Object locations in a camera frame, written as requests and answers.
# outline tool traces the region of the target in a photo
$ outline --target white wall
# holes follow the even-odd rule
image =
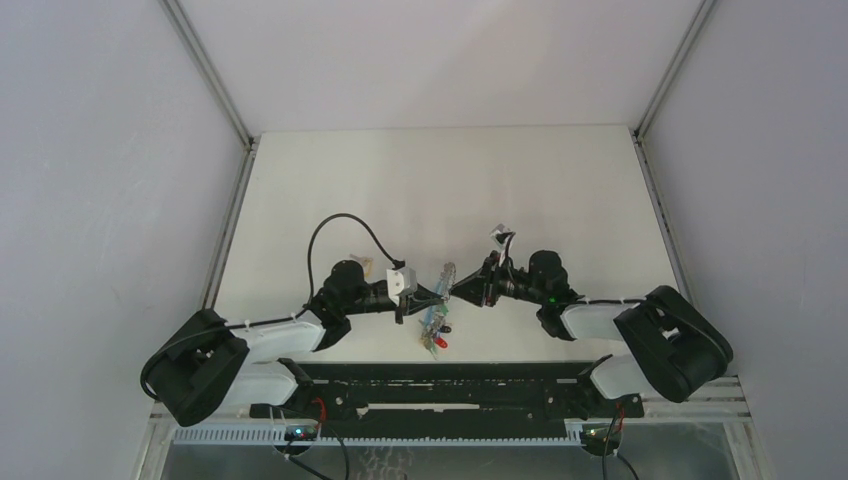
[[[674,284],[623,125],[274,132],[259,143],[218,313],[261,320],[302,305],[309,237],[340,211],[368,222],[427,288],[435,288],[446,262],[454,262],[458,279],[479,269],[494,246],[489,232],[501,222],[517,232],[510,248],[516,267],[527,268],[537,250],[554,250],[569,283],[590,298]],[[369,281],[391,268],[360,225],[336,220],[315,242],[316,288],[351,253],[374,258]],[[449,308],[453,332],[443,361],[594,361],[610,343],[623,347],[551,338],[536,320],[538,306],[509,298],[494,309],[459,299]],[[333,348],[295,359],[432,361],[420,343],[423,316],[398,326],[390,314],[357,315]]]
[[[848,3],[722,2],[649,138],[778,478],[843,478]]]
[[[699,0],[185,0],[253,134],[635,127]]]
[[[152,0],[3,2],[0,32],[0,478],[127,478],[241,149]]]

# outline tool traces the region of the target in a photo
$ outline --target black cable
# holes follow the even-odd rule
[[[300,460],[297,459],[297,457],[289,456],[289,458],[287,460],[292,462],[293,464],[297,465],[298,467],[306,470],[307,472],[311,473],[312,475],[315,475],[316,477],[320,478],[321,480],[333,480],[332,478],[324,475],[323,473],[319,472],[318,470],[315,470],[314,468],[310,467],[309,465],[301,462]]]
[[[331,427],[331,426],[327,425],[326,421],[321,422],[321,420],[320,420],[320,419],[317,419],[317,418],[315,418],[315,417],[313,417],[313,416],[311,416],[311,415],[307,415],[307,414],[305,414],[305,413],[303,413],[303,412],[298,412],[297,410],[292,410],[292,409],[290,409],[290,408],[278,407],[278,406],[276,406],[276,405],[272,405],[272,407],[274,407],[274,408],[276,408],[276,409],[280,410],[280,413],[281,413],[281,414],[282,414],[283,412],[293,413],[293,414],[295,414],[295,415],[299,415],[299,416],[301,416],[301,417],[308,418],[308,419],[310,419],[310,420],[315,420],[316,422],[318,422],[318,424],[321,426],[321,428],[327,427],[327,429],[329,429],[329,430],[330,430],[330,433],[332,433],[333,435],[335,435],[335,436],[336,436],[336,440],[338,440],[338,441],[339,441],[339,445],[342,447],[342,455],[344,455],[344,457],[345,457],[345,480],[349,480],[349,478],[350,478],[350,456],[348,455],[348,452],[347,452],[347,446],[344,444],[344,440],[342,440],[342,437],[341,437],[341,435],[339,435],[339,432],[337,432],[335,429],[333,429],[333,427]],[[285,448],[285,449],[283,449],[283,453],[284,453],[284,454],[286,453],[286,449],[288,449],[288,446],[289,446],[289,445],[291,445],[291,442],[289,442],[289,444],[288,444],[288,445],[286,445],[286,448]],[[312,468],[307,468],[307,467],[306,467],[306,465],[304,465],[302,462],[295,462],[295,461],[294,461],[294,457],[291,457],[291,456],[290,456],[290,457],[289,457],[289,460],[291,460],[291,461],[292,461],[292,463],[294,463],[295,465],[297,465],[297,466],[299,466],[299,467],[302,467],[304,470],[306,470],[307,472],[309,472],[309,473],[311,473],[311,474],[315,475],[315,476],[316,476],[316,477],[318,477],[318,478],[321,478],[321,479],[323,479],[323,480],[332,480],[332,479],[330,479],[329,477],[326,477],[326,476],[324,476],[324,475],[322,475],[322,474],[318,473],[316,470],[313,470]]]
[[[395,268],[400,268],[404,266],[404,262],[395,260],[391,255],[389,255],[389,252],[386,251],[386,249],[383,247],[383,244],[380,243],[380,240],[377,239],[377,236],[374,234],[374,231],[371,230],[371,227],[369,227],[368,224],[365,223],[361,218],[350,213],[337,213],[335,215],[330,215],[329,217],[325,218],[321,223],[319,223],[318,226],[315,228],[315,231],[312,232],[312,237],[309,239],[309,248],[306,251],[306,269],[307,273],[309,273],[309,300],[307,300],[303,308],[298,313],[294,314],[294,316],[277,318],[274,320],[262,320],[259,322],[251,322],[250,327],[262,327],[266,325],[274,325],[277,323],[290,322],[292,320],[300,318],[304,313],[306,313],[306,306],[312,302],[312,297],[315,295],[315,285],[312,280],[312,246],[315,244],[315,238],[318,236],[318,232],[321,231],[321,228],[323,228],[324,225],[330,222],[330,220],[336,218],[349,218],[358,222],[365,228],[366,231],[368,231],[368,234],[371,235],[371,238],[374,240],[374,243],[377,244],[377,248],[379,248],[380,252],[382,252],[383,255],[385,255],[386,258],[388,258],[392,262],[392,265],[394,265]],[[201,335],[206,335],[208,333],[215,332],[223,332],[226,330],[238,330],[240,328],[248,328],[248,325],[246,323],[238,323],[234,325],[225,325],[221,327],[210,328],[208,330],[204,330],[202,332],[194,333],[178,340],[174,340],[168,345],[165,345],[164,347],[160,348],[159,351],[154,353],[153,356],[151,356],[150,359],[147,360],[147,363],[145,363],[144,367],[141,369],[141,375],[139,376],[141,390],[144,392],[145,395],[152,398],[153,400],[159,400],[159,397],[156,395],[156,393],[150,390],[150,386],[147,384],[147,377],[150,375],[150,371],[153,370],[153,366],[156,365],[156,363],[159,362],[159,360],[161,360],[165,353],[171,348],[183,342],[191,340],[192,338],[199,337]]]
[[[330,215],[329,217],[325,218],[321,223],[319,223],[317,227],[315,227],[315,231],[312,232],[312,238],[309,239],[309,248],[307,248],[306,250],[306,271],[309,274],[309,300],[306,302],[307,304],[311,302],[312,297],[315,296],[315,283],[312,279],[312,247],[315,245],[315,238],[318,236],[318,232],[320,232],[321,229],[324,228],[324,225],[328,224],[331,220],[335,220],[337,218],[349,218],[355,222],[358,222],[360,225],[362,225],[363,228],[365,228],[368,234],[371,235],[371,239],[374,240],[375,244],[377,244],[377,248],[379,248],[380,252],[382,252],[383,255],[387,259],[389,259],[389,261],[392,262],[392,265],[395,268],[401,268],[404,266],[404,262],[395,260],[391,255],[389,255],[389,252],[386,251],[386,249],[383,247],[383,244],[380,243],[380,240],[377,239],[377,235],[374,234],[374,230],[371,230],[371,227],[369,227],[368,224],[365,223],[361,218],[350,213],[336,213],[334,215]]]
[[[514,268],[514,264],[512,263],[512,258],[509,256],[509,247],[512,246],[512,239],[515,238],[515,232],[506,239],[506,245],[504,246],[504,263],[509,262],[509,265],[506,266],[506,274],[509,277],[509,281],[512,282],[513,288],[517,288],[518,284],[515,282],[515,277],[512,276],[512,269]]]
[[[604,480],[609,478],[607,476],[607,452],[609,451],[609,439],[612,436],[612,428],[615,426],[615,421],[620,417],[621,412],[616,410],[616,414],[613,415],[612,420],[610,421],[610,426],[607,429],[607,436],[604,438],[604,455],[601,457],[601,471],[604,473]]]
[[[621,460],[621,462],[630,470],[630,473],[633,474],[633,478],[635,480],[639,480],[639,474],[636,473],[636,469],[633,468],[633,465],[631,465],[630,462],[628,462],[627,459],[624,458],[620,453],[616,454],[616,457],[618,457],[618,459]]]

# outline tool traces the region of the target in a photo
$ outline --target wire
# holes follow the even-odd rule
[[[604,455],[601,457],[601,471],[604,473],[604,480],[607,480],[609,477],[607,476],[607,452],[609,451],[609,439],[612,436],[612,428],[615,426],[615,421],[619,419],[621,415],[621,411],[616,409],[617,415],[613,415],[612,420],[610,421],[610,426],[607,429],[607,436],[604,438]]]
[[[504,246],[504,263],[509,262],[509,265],[506,267],[506,274],[509,277],[509,281],[512,282],[512,288],[518,288],[518,283],[515,282],[515,277],[512,276],[512,269],[515,265],[512,263],[512,258],[509,256],[509,247],[512,246],[512,239],[515,238],[515,232],[512,232],[510,236],[506,239],[506,246]]]
[[[389,252],[386,251],[386,249],[383,247],[383,244],[380,243],[380,240],[377,239],[377,236],[374,234],[374,231],[371,230],[371,227],[369,227],[368,224],[365,223],[361,218],[357,217],[356,215],[352,215],[350,213],[336,213],[334,215],[330,215],[329,217],[325,218],[321,223],[319,223],[317,227],[315,227],[315,231],[312,232],[312,237],[309,239],[309,248],[306,250],[306,270],[307,270],[307,273],[309,274],[309,300],[307,300],[307,302],[306,302],[306,304],[304,304],[303,308],[301,308],[301,310],[298,313],[294,314],[293,316],[277,318],[277,319],[274,319],[274,320],[262,320],[262,321],[259,321],[259,322],[251,322],[250,327],[262,327],[262,326],[266,326],[266,325],[274,325],[274,324],[277,324],[277,323],[291,322],[293,320],[300,318],[304,313],[306,313],[307,305],[312,303],[312,298],[315,296],[315,284],[312,280],[312,247],[315,244],[315,238],[318,236],[318,232],[321,231],[321,228],[323,228],[324,225],[326,225],[331,220],[334,220],[336,218],[349,218],[351,220],[358,222],[360,225],[362,225],[365,228],[365,230],[368,232],[368,234],[371,235],[371,239],[373,239],[374,243],[377,244],[377,248],[379,248],[380,252],[382,252],[383,255],[385,255],[386,258],[388,258],[392,262],[392,265],[394,265],[395,268],[401,268],[401,267],[404,266],[404,262],[396,260],[391,255],[389,255]],[[159,401],[159,396],[156,395],[156,393],[154,393],[153,390],[150,389],[150,385],[147,384],[147,377],[150,375],[150,372],[153,370],[153,367],[159,362],[159,360],[162,359],[162,357],[165,356],[165,354],[168,352],[168,350],[170,350],[170,349],[172,349],[172,348],[176,347],[177,345],[180,345],[184,342],[187,342],[187,341],[189,341],[193,338],[197,338],[201,335],[206,335],[206,334],[216,333],[216,332],[224,332],[224,331],[229,331],[229,330],[238,330],[238,329],[241,329],[241,328],[248,328],[248,325],[246,323],[238,323],[238,324],[233,324],[233,325],[224,325],[224,326],[221,326],[221,327],[210,328],[208,330],[193,333],[191,335],[187,335],[187,336],[182,337],[180,339],[174,340],[173,342],[171,342],[171,343],[165,345],[164,347],[160,348],[156,353],[153,354],[153,356],[151,356],[147,360],[147,362],[144,364],[144,367],[141,369],[141,375],[139,375],[139,383],[141,384],[141,390],[148,397],[152,398],[153,400]]]
[[[297,459],[297,457],[289,456],[286,460],[288,460],[288,461],[292,462],[293,464],[297,465],[298,467],[306,470],[307,472],[311,473],[312,475],[315,475],[316,477],[320,478],[321,480],[333,480],[332,478],[324,475],[323,473],[319,472],[318,470],[315,470],[314,468],[310,467],[309,465],[301,462],[300,460]]]
[[[618,415],[613,416],[612,421],[610,421],[610,426],[607,429],[607,437],[604,439],[604,455],[601,457],[601,470],[603,471],[603,474],[604,474],[604,480],[608,480],[608,478],[609,478],[607,476],[607,452],[609,452],[610,437],[613,435],[612,429],[613,429],[613,427],[615,427],[615,421],[616,420],[618,420],[619,423],[618,423],[618,430],[616,430],[615,433],[622,433],[623,434],[623,430],[624,430],[624,405],[618,404],[618,405],[616,405],[616,407],[617,407]],[[633,468],[633,465],[629,461],[627,461],[626,458],[624,458],[623,456],[621,456],[621,454],[618,453],[618,449],[616,449],[613,452],[613,454],[616,457],[618,457],[622,461],[622,463],[624,463],[624,465],[630,470],[630,473],[633,474],[633,478],[635,480],[639,480],[639,474],[636,473],[636,469]]]
[[[371,235],[371,239],[374,240],[375,244],[377,244],[377,248],[380,249],[380,252],[382,252],[383,256],[385,256],[387,259],[389,259],[390,262],[392,262],[392,265],[395,268],[401,268],[404,266],[404,262],[396,260],[394,257],[389,255],[389,252],[386,251],[386,249],[383,247],[383,244],[380,243],[380,240],[377,239],[377,235],[374,234],[374,230],[371,230],[371,227],[369,227],[368,224],[365,223],[361,218],[350,213],[336,213],[334,215],[330,215],[329,217],[325,218],[321,223],[319,223],[317,227],[315,227],[315,231],[312,232],[312,238],[309,239],[309,248],[307,248],[306,250],[306,271],[309,274],[309,300],[306,302],[307,304],[310,303],[312,301],[312,297],[315,296],[315,282],[313,281],[312,277],[312,247],[315,245],[315,238],[318,236],[318,232],[320,232],[321,229],[324,228],[324,225],[330,223],[330,221],[335,220],[337,218],[349,218],[355,222],[358,222],[360,225],[362,225],[363,228],[365,228],[368,234]]]
[[[318,422],[318,423],[321,425],[321,427],[322,427],[322,428],[323,428],[323,427],[327,427],[327,428],[330,430],[330,432],[331,432],[333,435],[335,435],[335,436],[336,436],[336,440],[338,440],[338,441],[339,441],[339,445],[342,447],[342,455],[344,455],[344,457],[345,457],[345,479],[344,479],[344,480],[349,480],[349,478],[350,478],[350,456],[348,455],[348,452],[347,452],[347,446],[344,444],[344,440],[342,440],[342,436],[341,436],[341,435],[339,435],[339,432],[335,431],[335,429],[333,429],[333,427],[331,427],[331,426],[327,425],[326,423],[321,423],[321,420],[319,420],[319,419],[317,419],[317,418],[315,418],[315,417],[313,417],[313,416],[311,416],[311,415],[307,415],[307,414],[305,414],[305,413],[303,413],[303,412],[298,412],[297,410],[292,410],[292,409],[290,409],[290,408],[278,407],[278,406],[276,406],[276,405],[272,405],[272,407],[274,407],[274,408],[276,408],[276,409],[279,409],[279,410],[280,410],[280,414],[281,414],[281,415],[282,415],[282,413],[283,413],[283,412],[293,413],[293,414],[295,414],[295,415],[300,415],[300,416],[302,416],[302,417],[304,417],[304,418],[308,418],[308,419],[310,419],[310,420],[315,420],[316,422]],[[286,445],[286,448],[284,448],[284,449],[283,449],[283,454],[286,454],[286,450],[289,448],[289,446],[291,445],[291,443],[292,443],[292,441],[289,441],[289,443]],[[289,457],[288,457],[288,460],[292,461],[292,463],[294,463],[295,465],[297,465],[297,466],[299,466],[299,467],[303,468],[304,470],[306,470],[307,472],[309,472],[309,473],[311,473],[311,474],[315,475],[315,476],[316,476],[316,477],[318,477],[318,478],[321,478],[321,479],[323,479],[323,480],[332,480],[332,479],[330,479],[329,477],[324,476],[324,475],[322,475],[321,473],[317,472],[316,470],[312,469],[311,467],[307,467],[307,466],[306,466],[306,465],[304,465],[302,462],[300,462],[300,461],[297,461],[297,462],[296,462],[296,461],[294,461],[294,457],[289,456]]]
[[[630,462],[628,462],[627,459],[624,458],[624,456],[622,456],[620,453],[616,454],[616,457],[618,457],[618,459],[621,460],[621,463],[623,463],[628,468],[628,470],[630,470],[630,473],[633,474],[633,478],[639,480],[639,474],[636,473],[636,469],[633,468],[633,465],[631,465]]]

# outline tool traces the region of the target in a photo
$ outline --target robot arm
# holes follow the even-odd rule
[[[277,359],[335,345],[350,331],[349,315],[394,311],[402,322],[443,302],[417,285],[409,267],[389,270],[387,277],[369,284],[359,263],[339,262],[304,310],[287,321],[232,325],[214,310],[201,310],[147,362],[142,387],[152,387],[182,426],[221,407],[283,404],[298,382]]]
[[[603,398],[655,390],[679,403],[727,370],[733,359],[727,340],[673,288],[657,287],[642,299],[587,301],[569,286],[555,252],[538,251],[527,271],[515,269],[508,257],[514,235],[499,225],[492,232],[499,250],[451,295],[481,307],[502,295],[535,303],[536,318],[552,337],[626,343],[630,355],[604,357],[585,372],[585,384]]]

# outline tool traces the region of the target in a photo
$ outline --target white work surface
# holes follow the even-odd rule
[[[433,289],[447,261],[457,279],[493,249],[489,232],[517,232],[510,254],[526,268],[539,249],[563,259],[572,287],[591,298],[639,296],[675,285],[645,181],[624,126],[501,127],[262,135],[215,308],[229,320],[278,318],[308,295],[306,248],[333,213],[365,220],[390,254]],[[327,224],[315,242],[315,288],[350,254],[390,263],[362,227]],[[502,297],[495,308],[448,304],[449,347],[439,361],[595,360],[622,346],[550,338],[536,305]],[[433,361],[419,315],[351,316],[334,347],[308,361]]]

